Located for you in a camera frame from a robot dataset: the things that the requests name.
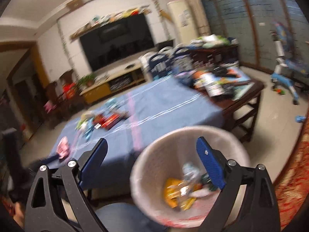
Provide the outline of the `blue baby fence panel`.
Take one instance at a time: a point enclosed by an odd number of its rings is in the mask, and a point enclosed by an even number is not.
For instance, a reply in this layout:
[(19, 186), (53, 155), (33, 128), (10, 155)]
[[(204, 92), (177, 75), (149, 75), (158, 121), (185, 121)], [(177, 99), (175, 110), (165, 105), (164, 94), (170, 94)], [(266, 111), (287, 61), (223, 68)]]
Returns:
[(188, 47), (176, 47), (171, 49), (170, 53), (160, 51), (148, 60), (148, 71), (153, 80), (193, 70), (193, 60)]

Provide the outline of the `red cigarette carton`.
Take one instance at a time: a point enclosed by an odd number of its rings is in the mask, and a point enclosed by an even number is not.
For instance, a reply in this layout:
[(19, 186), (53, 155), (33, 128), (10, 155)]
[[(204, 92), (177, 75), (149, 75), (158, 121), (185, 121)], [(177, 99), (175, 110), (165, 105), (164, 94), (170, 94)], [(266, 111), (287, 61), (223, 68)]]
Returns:
[(101, 125), (101, 128), (106, 129), (106, 130), (110, 130), (120, 120), (121, 120), (121, 116), (119, 114), (112, 114), (109, 117), (101, 118), (101, 120), (99, 121), (99, 124)]

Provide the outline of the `person left leg jeans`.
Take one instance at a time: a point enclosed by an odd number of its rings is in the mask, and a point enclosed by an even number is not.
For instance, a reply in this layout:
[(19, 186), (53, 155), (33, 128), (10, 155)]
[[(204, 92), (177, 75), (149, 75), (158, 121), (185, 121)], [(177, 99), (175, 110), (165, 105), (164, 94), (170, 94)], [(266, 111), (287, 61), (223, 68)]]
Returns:
[(149, 219), (133, 204), (113, 203), (95, 213), (108, 231), (169, 231), (168, 227)]

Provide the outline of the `white standing air conditioner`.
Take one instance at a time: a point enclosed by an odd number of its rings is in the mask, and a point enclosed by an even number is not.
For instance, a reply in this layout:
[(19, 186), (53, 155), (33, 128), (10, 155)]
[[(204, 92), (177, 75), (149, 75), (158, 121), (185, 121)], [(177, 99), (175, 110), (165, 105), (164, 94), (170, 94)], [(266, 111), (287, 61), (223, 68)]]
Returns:
[(189, 4), (186, 0), (173, 0), (167, 8), (175, 25), (179, 43), (190, 44), (199, 36)]

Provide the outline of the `pink plastic wrapper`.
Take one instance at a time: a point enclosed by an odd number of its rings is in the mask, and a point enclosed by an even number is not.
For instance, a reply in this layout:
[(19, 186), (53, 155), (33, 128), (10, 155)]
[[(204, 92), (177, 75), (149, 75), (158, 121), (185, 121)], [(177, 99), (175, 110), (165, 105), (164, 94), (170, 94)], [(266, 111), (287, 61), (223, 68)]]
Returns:
[(56, 153), (59, 156), (59, 159), (65, 159), (70, 154), (70, 145), (67, 136), (61, 138), (60, 142), (57, 145)]

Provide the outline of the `light blue tissue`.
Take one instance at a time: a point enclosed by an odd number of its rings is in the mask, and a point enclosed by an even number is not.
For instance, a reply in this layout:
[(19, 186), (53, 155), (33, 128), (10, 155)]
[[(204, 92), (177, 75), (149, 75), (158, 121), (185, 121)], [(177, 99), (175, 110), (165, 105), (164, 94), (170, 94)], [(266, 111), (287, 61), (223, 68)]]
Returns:
[(119, 101), (117, 100), (117, 98), (110, 98), (108, 101), (105, 102), (104, 105), (107, 109), (114, 109), (119, 106)]

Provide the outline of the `blue striped tablecloth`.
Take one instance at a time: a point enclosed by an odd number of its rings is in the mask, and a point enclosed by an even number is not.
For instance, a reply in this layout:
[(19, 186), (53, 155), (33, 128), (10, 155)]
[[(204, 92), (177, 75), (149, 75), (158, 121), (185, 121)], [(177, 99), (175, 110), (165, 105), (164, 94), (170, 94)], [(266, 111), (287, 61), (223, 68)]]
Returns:
[(88, 173), (82, 189), (122, 187), (129, 184), (132, 166), (139, 154), (159, 137), (182, 127), (222, 127), (223, 111), (197, 90), (164, 77), (117, 97), (120, 111), (129, 118), (110, 130), (93, 130), (89, 139), (77, 136), (79, 119), (68, 122), (58, 139), (67, 137), (74, 159), (91, 150), (100, 138), (108, 144), (107, 155), (94, 172)]

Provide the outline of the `blue plastic wrapper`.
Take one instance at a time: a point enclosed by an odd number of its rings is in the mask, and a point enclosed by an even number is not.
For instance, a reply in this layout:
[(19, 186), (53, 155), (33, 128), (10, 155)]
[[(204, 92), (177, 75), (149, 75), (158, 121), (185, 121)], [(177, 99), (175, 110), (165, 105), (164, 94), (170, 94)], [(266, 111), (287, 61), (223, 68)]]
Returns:
[(85, 141), (88, 142), (90, 140), (93, 130), (94, 130), (94, 124), (93, 124), (93, 118), (91, 118), (87, 120), (85, 129), (84, 129), (83, 137)]

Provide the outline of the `red gift box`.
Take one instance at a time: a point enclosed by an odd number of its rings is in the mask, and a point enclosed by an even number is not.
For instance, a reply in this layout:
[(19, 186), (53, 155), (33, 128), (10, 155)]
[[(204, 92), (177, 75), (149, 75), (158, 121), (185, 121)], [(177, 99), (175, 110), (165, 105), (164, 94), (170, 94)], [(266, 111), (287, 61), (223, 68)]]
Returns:
[(76, 83), (65, 83), (62, 88), (66, 100), (76, 96)]

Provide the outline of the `yellow chip bag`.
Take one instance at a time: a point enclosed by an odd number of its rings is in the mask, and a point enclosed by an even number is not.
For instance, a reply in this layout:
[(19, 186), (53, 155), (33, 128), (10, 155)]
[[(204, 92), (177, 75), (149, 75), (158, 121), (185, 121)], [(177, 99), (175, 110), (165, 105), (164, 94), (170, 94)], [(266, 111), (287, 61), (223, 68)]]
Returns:
[(173, 209), (189, 210), (197, 199), (190, 195), (193, 192), (193, 186), (185, 180), (168, 178), (163, 188), (165, 203)]

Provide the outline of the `green potted plant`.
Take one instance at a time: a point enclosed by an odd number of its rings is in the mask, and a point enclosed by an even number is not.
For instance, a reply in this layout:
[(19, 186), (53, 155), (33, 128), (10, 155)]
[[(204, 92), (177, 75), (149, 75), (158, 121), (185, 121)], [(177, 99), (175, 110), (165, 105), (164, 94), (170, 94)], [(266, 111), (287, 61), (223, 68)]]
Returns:
[(95, 79), (96, 79), (96, 76), (95, 76), (95, 74), (93, 74), (93, 73), (88, 74), (88, 75), (85, 75), (85, 76), (81, 77), (81, 78), (78, 80), (77, 86), (78, 86), (79, 88), (81, 88), (81, 87), (83, 87), (83, 86), (90, 87), (90, 86), (94, 85)]

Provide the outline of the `red snack bag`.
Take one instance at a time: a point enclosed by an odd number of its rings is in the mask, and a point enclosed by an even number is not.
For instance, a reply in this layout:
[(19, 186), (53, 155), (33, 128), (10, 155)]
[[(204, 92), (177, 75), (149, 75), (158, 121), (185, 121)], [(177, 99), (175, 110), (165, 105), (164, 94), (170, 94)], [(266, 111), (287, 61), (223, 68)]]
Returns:
[(105, 123), (106, 117), (103, 114), (98, 114), (93, 119), (93, 125), (103, 125)]

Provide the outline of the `green wrapper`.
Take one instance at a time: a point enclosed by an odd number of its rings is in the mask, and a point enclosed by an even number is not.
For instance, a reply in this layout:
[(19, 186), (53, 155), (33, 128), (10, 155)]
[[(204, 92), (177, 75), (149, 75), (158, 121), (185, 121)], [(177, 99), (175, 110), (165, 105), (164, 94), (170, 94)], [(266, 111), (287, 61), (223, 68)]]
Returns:
[(84, 129), (86, 126), (87, 126), (87, 119), (80, 119), (76, 126), (76, 130)]

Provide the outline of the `wooden TV cabinet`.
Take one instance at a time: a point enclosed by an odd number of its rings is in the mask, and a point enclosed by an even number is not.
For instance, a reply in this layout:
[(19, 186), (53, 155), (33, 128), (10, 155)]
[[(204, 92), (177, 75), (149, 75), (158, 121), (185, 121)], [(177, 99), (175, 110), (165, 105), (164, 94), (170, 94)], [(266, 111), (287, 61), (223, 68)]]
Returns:
[(97, 79), (92, 86), (81, 91), (80, 96), (87, 105), (146, 82), (140, 63), (122, 66), (121, 68), (120, 71), (109, 74), (107, 78)]

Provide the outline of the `wooden wall shelf with toys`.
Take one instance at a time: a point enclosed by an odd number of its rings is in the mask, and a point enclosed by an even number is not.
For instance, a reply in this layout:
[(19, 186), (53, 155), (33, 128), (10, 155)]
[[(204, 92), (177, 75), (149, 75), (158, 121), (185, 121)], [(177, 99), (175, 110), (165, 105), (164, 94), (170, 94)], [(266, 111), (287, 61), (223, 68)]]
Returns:
[(79, 37), (81, 37), (82, 35), (92, 30), (95, 30), (97, 28), (100, 28), (110, 23), (114, 23), (120, 19), (128, 18), (130, 16), (139, 15), (139, 14), (148, 15), (151, 13), (152, 11), (149, 8), (149, 5), (146, 5), (146, 6), (136, 7), (133, 9), (124, 10), (119, 13), (108, 14), (108, 15), (101, 16), (101, 17), (96, 16), (92, 20), (90, 20), (88, 23), (83, 25), (81, 28), (79, 28), (72, 35), (70, 35), (70, 40), (74, 41), (78, 39)]

